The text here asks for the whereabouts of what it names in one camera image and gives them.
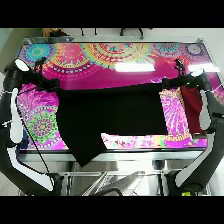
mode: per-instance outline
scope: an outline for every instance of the white floor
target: white floor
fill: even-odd
[[[65,33],[80,36],[80,28],[65,28]],[[121,28],[97,28],[97,35],[119,36]],[[85,35],[95,35],[94,28],[83,28]],[[144,36],[195,36],[203,37],[224,77],[224,28],[143,28]],[[137,28],[127,29],[124,35],[140,35]]]

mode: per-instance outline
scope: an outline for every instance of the folded black fabric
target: folded black fabric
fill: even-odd
[[[59,132],[80,166],[106,150],[101,133],[166,135],[161,90],[160,83],[96,90],[59,89]]]

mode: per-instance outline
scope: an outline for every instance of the table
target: table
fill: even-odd
[[[161,82],[164,77],[177,77],[177,70],[174,69],[176,58],[184,62],[187,72],[192,64],[215,64],[203,39],[171,39],[85,36],[74,37],[73,40],[56,38],[52,42],[52,38],[50,41],[48,38],[30,38],[24,40],[18,57],[30,66],[40,57],[47,57],[48,61],[43,67],[44,76],[59,78],[64,89],[111,88]],[[115,69],[119,62],[152,63],[155,71],[121,73]],[[218,73],[208,73],[208,77],[213,90],[223,82]],[[31,84],[26,85],[23,90],[32,87]],[[214,94],[219,102],[224,103],[222,87]],[[206,148],[207,140],[195,140],[189,134],[180,91],[164,90],[160,95],[169,135],[125,137],[102,133],[108,151],[94,161],[197,157]],[[30,91],[19,96],[18,104],[44,159],[75,161],[58,132],[56,94]],[[23,161],[40,161],[32,143],[28,150],[21,151],[20,158]]]

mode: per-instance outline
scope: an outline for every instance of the tabletop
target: tabletop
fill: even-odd
[[[178,75],[175,59],[180,59],[189,72],[189,66],[212,63],[204,43],[178,42],[72,42],[32,43],[21,47],[18,57],[30,66],[47,57],[43,75],[60,79],[66,90],[99,89],[161,82],[164,77]],[[119,63],[152,64],[153,71],[120,71]],[[224,91],[216,72],[208,72],[216,99],[224,104]],[[24,85],[22,91],[32,88]],[[102,140],[110,150],[203,150],[207,139],[192,139],[189,133],[183,99],[179,89],[160,93],[168,135],[118,136],[102,133]],[[60,137],[55,113],[58,99],[55,93],[24,93],[18,105],[39,149],[52,152],[67,150]],[[30,141],[27,151],[33,150]]]

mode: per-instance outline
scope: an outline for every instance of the maroon fabric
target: maroon fabric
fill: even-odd
[[[196,88],[186,89],[181,87],[181,94],[184,100],[185,113],[188,121],[189,132],[191,134],[205,132],[200,128],[199,115],[202,109],[202,100]]]

